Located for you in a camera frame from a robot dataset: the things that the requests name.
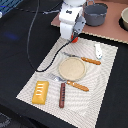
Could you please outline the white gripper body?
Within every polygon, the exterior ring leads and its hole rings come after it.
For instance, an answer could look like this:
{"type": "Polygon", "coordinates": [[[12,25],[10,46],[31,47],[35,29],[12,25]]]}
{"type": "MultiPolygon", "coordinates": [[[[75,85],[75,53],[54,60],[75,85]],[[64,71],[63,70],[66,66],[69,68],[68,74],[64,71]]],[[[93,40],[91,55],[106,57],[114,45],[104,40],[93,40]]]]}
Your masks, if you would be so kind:
{"type": "Polygon", "coordinates": [[[62,38],[70,40],[72,34],[80,34],[82,32],[86,23],[82,13],[82,7],[71,7],[65,3],[62,4],[59,14],[60,33],[62,38]]]}

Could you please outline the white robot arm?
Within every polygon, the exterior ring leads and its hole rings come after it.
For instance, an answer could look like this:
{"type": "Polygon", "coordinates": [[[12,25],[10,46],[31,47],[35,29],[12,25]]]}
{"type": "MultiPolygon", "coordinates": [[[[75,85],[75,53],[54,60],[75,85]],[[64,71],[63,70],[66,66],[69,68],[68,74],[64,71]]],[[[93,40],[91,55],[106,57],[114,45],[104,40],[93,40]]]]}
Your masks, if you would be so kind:
{"type": "Polygon", "coordinates": [[[71,39],[72,34],[80,34],[86,20],[82,16],[86,0],[63,0],[59,14],[60,33],[64,39],[71,39]]]}

